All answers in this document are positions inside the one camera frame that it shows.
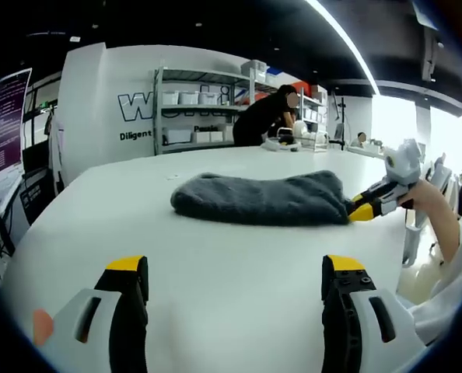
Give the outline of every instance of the white table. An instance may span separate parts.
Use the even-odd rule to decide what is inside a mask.
[[[348,226],[275,228],[178,216],[170,195],[203,172],[274,179],[334,171],[353,197],[384,174],[379,159],[330,150],[228,148],[90,169],[24,236],[3,291],[32,332],[34,309],[54,315],[92,288],[112,260],[149,261],[150,372],[313,372],[323,364],[321,262],[360,260],[378,288],[395,291],[404,212]]]

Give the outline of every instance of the black ceiling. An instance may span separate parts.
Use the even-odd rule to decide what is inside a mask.
[[[436,82],[422,81],[424,30],[410,2],[322,2],[376,79],[428,86],[462,102],[461,60],[452,48],[440,50]],[[107,47],[172,44],[221,51],[265,61],[311,83],[364,78],[345,43],[304,0],[40,0],[13,10],[0,74],[32,67],[34,81],[60,71],[69,50],[100,41]],[[70,36],[81,42],[71,43]]]

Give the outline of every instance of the human hand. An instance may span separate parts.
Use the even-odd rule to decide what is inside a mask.
[[[33,342],[36,346],[43,346],[53,333],[53,319],[43,309],[33,313]]]
[[[426,214],[429,214],[446,202],[440,190],[426,180],[419,180],[418,183],[409,190],[409,193],[398,199],[398,203],[401,206],[409,200],[413,200],[415,210],[424,211]]]

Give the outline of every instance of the metal rack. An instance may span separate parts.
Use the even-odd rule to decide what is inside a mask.
[[[153,100],[154,118],[153,131],[155,140],[155,154],[165,154],[171,152],[183,152],[187,150],[204,148],[225,148],[232,146],[231,141],[209,142],[209,143],[183,143],[163,145],[163,113],[223,113],[230,118],[229,123],[233,123],[233,118],[246,110],[248,106],[236,105],[163,105],[162,92],[164,83],[206,83],[212,85],[224,85],[229,87],[229,101],[234,104],[236,88],[247,89],[250,92],[250,105],[255,102],[255,91],[273,93],[278,87],[263,82],[256,82],[254,71],[250,70],[250,76],[233,74],[228,72],[198,70],[198,69],[173,69],[159,68],[155,71],[155,84]]]

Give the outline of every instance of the shelf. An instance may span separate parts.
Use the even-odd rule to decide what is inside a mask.
[[[185,150],[200,150],[210,148],[228,148],[234,146],[234,141],[220,141],[220,142],[188,142],[185,144],[172,144],[162,147],[162,153],[167,152],[182,152]]]
[[[273,85],[270,85],[268,83],[261,83],[261,82],[255,81],[255,90],[265,92],[265,93],[274,93],[278,91],[278,87],[274,87]]]
[[[304,121],[306,123],[319,124],[319,122],[314,120],[314,119],[302,118],[302,121]]]
[[[311,99],[310,97],[304,96],[303,100],[306,101],[307,103],[310,103],[314,106],[323,106],[323,104],[317,100],[317,99]]]
[[[240,112],[248,109],[247,105],[243,106],[226,106],[226,105],[165,105],[162,106],[163,112],[177,112],[177,111],[203,111],[203,112],[220,112],[225,113],[229,111]]]
[[[164,82],[201,82],[216,85],[237,85],[240,83],[240,85],[245,85],[246,87],[248,87],[250,82],[250,78],[230,72],[172,68],[163,69],[162,80]]]

